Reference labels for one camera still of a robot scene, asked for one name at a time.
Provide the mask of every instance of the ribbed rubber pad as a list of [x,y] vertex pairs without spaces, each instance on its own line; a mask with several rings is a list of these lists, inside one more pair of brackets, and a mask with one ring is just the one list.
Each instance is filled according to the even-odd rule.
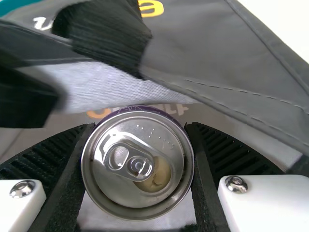
[[85,125],[54,135],[0,165],[0,179],[36,179],[49,197]]
[[196,122],[187,128],[194,130],[196,133],[194,139],[202,142],[217,188],[220,179],[226,175],[284,173],[263,155],[228,134]]
[[70,158],[28,232],[75,232],[78,228],[76,219],[85,192],[81,155],[93,128],[94,123],[84,125],[76,136],[77,143],[70,151]]

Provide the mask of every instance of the can lid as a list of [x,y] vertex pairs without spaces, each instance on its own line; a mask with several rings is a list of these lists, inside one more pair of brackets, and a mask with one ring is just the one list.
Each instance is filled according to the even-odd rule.
[[184,172],[192,172],[184,168],[184,156],[192,160],[193,155],[186,146],[190,143],[182,129],[162,115],[147,111],[118,114],[90,136],[84,154],[93,154],[88,165],[92,175],[83,173],[83,178],[92,178],[119,205],[149,207],[168,198]]

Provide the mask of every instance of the gray fabric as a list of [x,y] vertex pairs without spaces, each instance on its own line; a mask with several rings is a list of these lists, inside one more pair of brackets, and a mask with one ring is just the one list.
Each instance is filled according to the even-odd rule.
[[[70,3],[71,0],[53,4],[47,0],[16,10],[6,19],[33,25],[31,18],[52,19],[57,7]],[[163,3],[164,14],[144,18],[154,35],[140,68],[144,77],[197,99],[309,155],[308,64],[234,0],[228,3],[224,0],[169,0]],[[23,19],[21,15],[32,16]],[[107,67],[102,73],[101,69],[96,72],[92,63],[78,64],[79,68],[76,64],[72,67],[75,67],[75,78],[79,82],[88,72],[113,75]],[[44,66],[37,66],[36,70],[44,71],[54,80],[59,80],[64,73],[70,74],[64,69]],[[127,91],[125,82],[115,84]],[[89,91],[83,93],[91,99],[90,105],[83,102],[89,109],[93,108],[93,102],[100,100],[96,93],[93,98]],[[108,96],[114,97],[111,104],[118,104],[105,104],[100,108],[122,105],[123,99],[119,98],[124,95]],[[138,98],[143,103],[166,100],[149,101],[147,97],[148,93],[143,92],[126,103],[140,103]]]
[[190,8],[186,0],[173,3],[160,23],[148,25],[154,38],[142,75],[308,155],[304,87],[224,0],[196,0]]

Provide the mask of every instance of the purple can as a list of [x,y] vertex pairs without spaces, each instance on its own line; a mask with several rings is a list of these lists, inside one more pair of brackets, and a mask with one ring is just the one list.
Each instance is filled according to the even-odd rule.
[[150,106],[129,106],[98,123],[84,147],[81,169],[90,198],[103,211],[149,220],[185,197],[194,153],[172,116]]

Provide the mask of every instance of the white surface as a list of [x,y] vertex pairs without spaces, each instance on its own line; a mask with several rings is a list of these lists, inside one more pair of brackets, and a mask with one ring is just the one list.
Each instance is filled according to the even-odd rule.
[[99,231],[163,231],[196,224],[191,191],[167,214],[148,221],[125,221],[113,217],[100,210],[85,193],[77,221],[82,230]]
[[309,178],[244,175],[248,191],[236,194],[220,180],[218,195],[231,232],[309,231]]
[[308,0],[238,0],[309,63]]
[[22,180],[0,181],[0,231],[1,232],[27,232],[38,215],[46,195],[40,181],[33,192],[20,199],[10,196],[12,187]]
[[0,128],[0,160],[20,132],[21,129]]

